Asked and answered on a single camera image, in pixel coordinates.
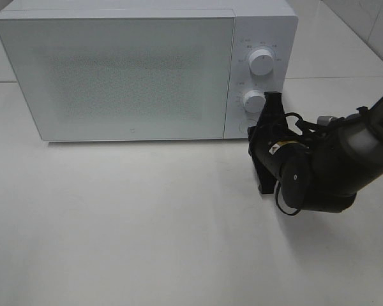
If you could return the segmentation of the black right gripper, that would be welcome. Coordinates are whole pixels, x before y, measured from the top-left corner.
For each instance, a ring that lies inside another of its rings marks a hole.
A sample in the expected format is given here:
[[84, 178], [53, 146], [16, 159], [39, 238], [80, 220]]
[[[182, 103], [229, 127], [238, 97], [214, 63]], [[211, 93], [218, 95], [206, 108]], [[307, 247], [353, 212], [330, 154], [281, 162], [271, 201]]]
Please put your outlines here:
[[248, 153], [259, 178], [261, 194], [273, 194], [277, 182], [283, 179], [285, 165], [310, 152], [301, 143], [300, 136], [291, 131], [287, 117], [301, 120], [297, 113], [286, 113], [283, 109], [282, 93], [264, 93], [266, 102], [255, 127], [248, 129]]

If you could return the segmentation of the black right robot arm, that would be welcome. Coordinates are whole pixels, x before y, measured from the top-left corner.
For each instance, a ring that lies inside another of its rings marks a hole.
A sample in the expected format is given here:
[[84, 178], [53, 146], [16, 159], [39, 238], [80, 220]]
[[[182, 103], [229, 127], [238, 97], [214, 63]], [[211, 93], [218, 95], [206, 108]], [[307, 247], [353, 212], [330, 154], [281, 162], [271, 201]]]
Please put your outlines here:
[[340, 213], [357, 192], [383, 175], [383, 96], [348, 117], [296, 116], [289, 128], [279, 92], [267, 92], [256, 125], [248, 128], [248, 153], [261, 194], [272, 194], [278, 209]]

